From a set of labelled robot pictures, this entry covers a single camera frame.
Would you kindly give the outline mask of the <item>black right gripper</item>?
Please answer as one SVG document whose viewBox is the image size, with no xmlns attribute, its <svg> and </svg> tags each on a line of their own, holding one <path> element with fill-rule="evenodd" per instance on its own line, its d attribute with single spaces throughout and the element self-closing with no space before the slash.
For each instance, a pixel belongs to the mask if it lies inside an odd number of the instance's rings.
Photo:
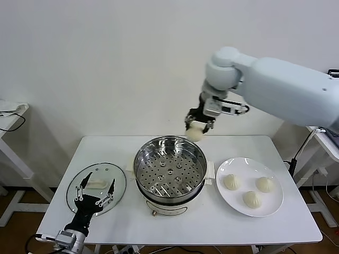
<svg viewBox="0 0 339 254">
<path fill-rule="evenodd" d="M 201 123 L 206 123 L 202 133 L 206 134 L 209 130 L 214 128 L 213 117 L 207 116 L 203 113 L 205 101 L 202 98 L 202 95 L 199 96 L 199 106 L 197 108 L 191 108 L 188 112 L 188 115 L 185 117 L 185 130 L 187 131 L 193 121 L 198 121 Z"/>
</svg>

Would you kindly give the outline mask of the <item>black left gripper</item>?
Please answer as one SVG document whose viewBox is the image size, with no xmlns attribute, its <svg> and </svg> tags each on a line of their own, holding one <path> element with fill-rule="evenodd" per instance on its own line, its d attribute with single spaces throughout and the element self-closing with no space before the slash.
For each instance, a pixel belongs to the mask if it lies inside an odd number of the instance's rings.
<svg viewBox="0 0 339 254">
<path fill-rule="evenodd" d="M 91 195 L 83 195 L 92 172 L 82 179 L 79 186 L 76 187 L 76 197 L 74 198 L 77 211 L 72 221 L 64 227 L 64 230 L 88 231 L 90 221 L 95 213 L 103 211 L 103 207 L 111 202 L 114 197 L 115 179 L 113 179 L 105 197 L 98 198 Z"/>
</svg>

